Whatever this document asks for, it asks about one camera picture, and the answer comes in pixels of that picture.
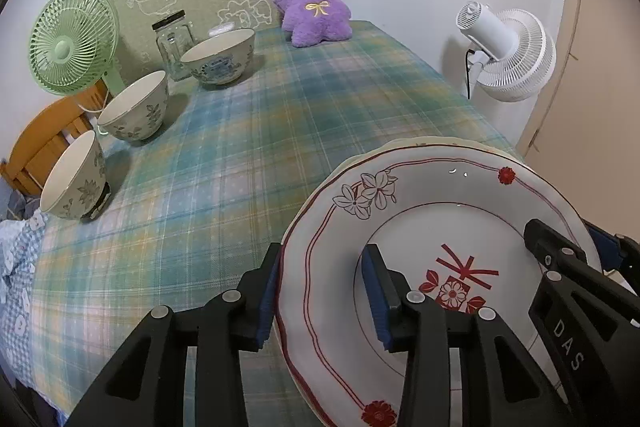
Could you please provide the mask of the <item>white plate with red flowers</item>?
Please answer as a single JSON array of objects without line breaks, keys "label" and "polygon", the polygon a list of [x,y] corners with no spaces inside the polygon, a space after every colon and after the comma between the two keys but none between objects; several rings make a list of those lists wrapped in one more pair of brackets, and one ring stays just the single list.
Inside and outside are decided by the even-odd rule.
[{"label": "white plate with red flowers", "polygon": [[406,358],[387,352],[375,332],[360,269],[369,244],[439,306],[495,309],[557,381],[528,315],[544,274],[524,243],[533,219],[599,265],[570,202],[533,170],[489,150],[376,150],[319,187],[283,237],[277,321],[286,364],[320,421],[393,426],[399,415]]}]

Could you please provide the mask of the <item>floral bowl bed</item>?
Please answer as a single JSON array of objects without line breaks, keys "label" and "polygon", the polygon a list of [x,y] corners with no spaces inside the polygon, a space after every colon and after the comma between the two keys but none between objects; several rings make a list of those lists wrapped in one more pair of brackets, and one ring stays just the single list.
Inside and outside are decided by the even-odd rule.
[{"label": "floral bowl bed", "polygon": [[66,220],[92,220],[111,196],[96,132],[79,135],[58,158],[40,197],[40,210]]}]

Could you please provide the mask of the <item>floral bowl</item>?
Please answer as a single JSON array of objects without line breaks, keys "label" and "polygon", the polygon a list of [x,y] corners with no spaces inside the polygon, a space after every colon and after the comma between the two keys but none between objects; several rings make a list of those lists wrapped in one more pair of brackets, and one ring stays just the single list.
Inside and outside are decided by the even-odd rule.
[{"label": "floral bowl", "polygon": [[163,124],[168,98],[166,72],[151,72],[116,95],[103,109],[98,125],[122,141],[149,139]]}]

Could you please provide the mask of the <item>beige wooden door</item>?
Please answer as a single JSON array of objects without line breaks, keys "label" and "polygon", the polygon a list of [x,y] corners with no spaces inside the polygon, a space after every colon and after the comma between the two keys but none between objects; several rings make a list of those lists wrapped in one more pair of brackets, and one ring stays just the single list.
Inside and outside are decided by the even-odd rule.
[{"label": "beige wooden door", "polygon": [[518,141],[610,233],[639,236],[639,0],[564,0],[558,64]]}]

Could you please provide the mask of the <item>plaid green tablecloth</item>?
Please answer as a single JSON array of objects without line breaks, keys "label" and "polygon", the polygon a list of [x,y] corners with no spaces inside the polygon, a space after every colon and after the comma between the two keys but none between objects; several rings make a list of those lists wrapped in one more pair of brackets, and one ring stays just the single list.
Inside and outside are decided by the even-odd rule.
[{"label": "plaid green tablecloth", "polygon": [[369,22],[296,49],[258,32],[254,72],[224,89],[171,86],[165,124],[102,141],[112,196],[89,222],[49,217],[32,236],[24,383],[73,410],[153,307],[180,311],[238,283],[345,159],[395,139],[509,142],[457,89]]}]

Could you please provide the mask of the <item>blue checkered bear blanket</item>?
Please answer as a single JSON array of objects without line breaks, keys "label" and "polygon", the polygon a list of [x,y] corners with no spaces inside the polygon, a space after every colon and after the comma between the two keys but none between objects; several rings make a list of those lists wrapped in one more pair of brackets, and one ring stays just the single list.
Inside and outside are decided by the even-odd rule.
[{"label": "blue checkered bear blanket", "polygon": [[48,218],[39,197],[14,192],[1,206],[1,358],[23,385],[32,377],[32,293]]}]

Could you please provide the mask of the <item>white floor fan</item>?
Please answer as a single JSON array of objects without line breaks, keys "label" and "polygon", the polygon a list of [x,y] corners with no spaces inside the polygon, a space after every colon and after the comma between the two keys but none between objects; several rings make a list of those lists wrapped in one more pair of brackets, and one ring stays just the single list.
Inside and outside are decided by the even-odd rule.
[{"label": "white floor fan", "polygon": [[556,47],[540,19],[531,12],[501,12],[477,1],[466,2],[456,25],[471,45],[465,52],[462,94],[472,98],[480,87],[503,103],[516,103],[538,94],[556,64]]}]

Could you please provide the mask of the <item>blue patterned bowl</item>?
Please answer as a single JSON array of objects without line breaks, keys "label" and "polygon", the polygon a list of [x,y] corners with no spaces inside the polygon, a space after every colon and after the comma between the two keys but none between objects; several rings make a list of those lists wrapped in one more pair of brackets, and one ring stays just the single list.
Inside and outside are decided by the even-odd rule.
[{"label": "blue patterned bowl", "polygon": [[226,31],[186,51],[180,61],[202,86],[225,86],[252,64],[255,36],[253,29]]}]

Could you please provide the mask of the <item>glass jar with black lid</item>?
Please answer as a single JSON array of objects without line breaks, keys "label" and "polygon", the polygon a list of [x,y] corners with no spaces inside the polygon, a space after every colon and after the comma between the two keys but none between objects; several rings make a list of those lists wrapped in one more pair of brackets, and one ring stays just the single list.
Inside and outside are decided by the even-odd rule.
[{"label": "glass jar with black lid", "polygon": [[154,23],[152,29],[165,72],[175,81],[188,78],[190,70],[182,64],[181,57],[195,46],[195,39],[186,12],[172,13]]}]

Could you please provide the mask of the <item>green desk fan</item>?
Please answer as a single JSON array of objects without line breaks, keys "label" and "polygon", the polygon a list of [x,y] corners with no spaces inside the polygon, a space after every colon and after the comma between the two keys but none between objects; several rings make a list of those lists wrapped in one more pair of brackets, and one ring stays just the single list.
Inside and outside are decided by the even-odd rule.
[{"label": "green desk fan", "polygon": [[115,65],[118,42],[111,0],[50,0],[28,39],[32,77],[55,95],[74,95],[98,81],[118,95],[125,89]]}]

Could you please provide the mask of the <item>purple plush bunny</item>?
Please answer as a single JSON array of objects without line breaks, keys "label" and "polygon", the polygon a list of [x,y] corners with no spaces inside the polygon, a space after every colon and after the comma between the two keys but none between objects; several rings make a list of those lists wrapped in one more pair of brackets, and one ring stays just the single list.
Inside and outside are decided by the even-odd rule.
[{"label": "purple plush bunny", "polygon": [[352,12],[342,0],[272,0],[282,14],[282,29],[296,48],[352,38]]}]

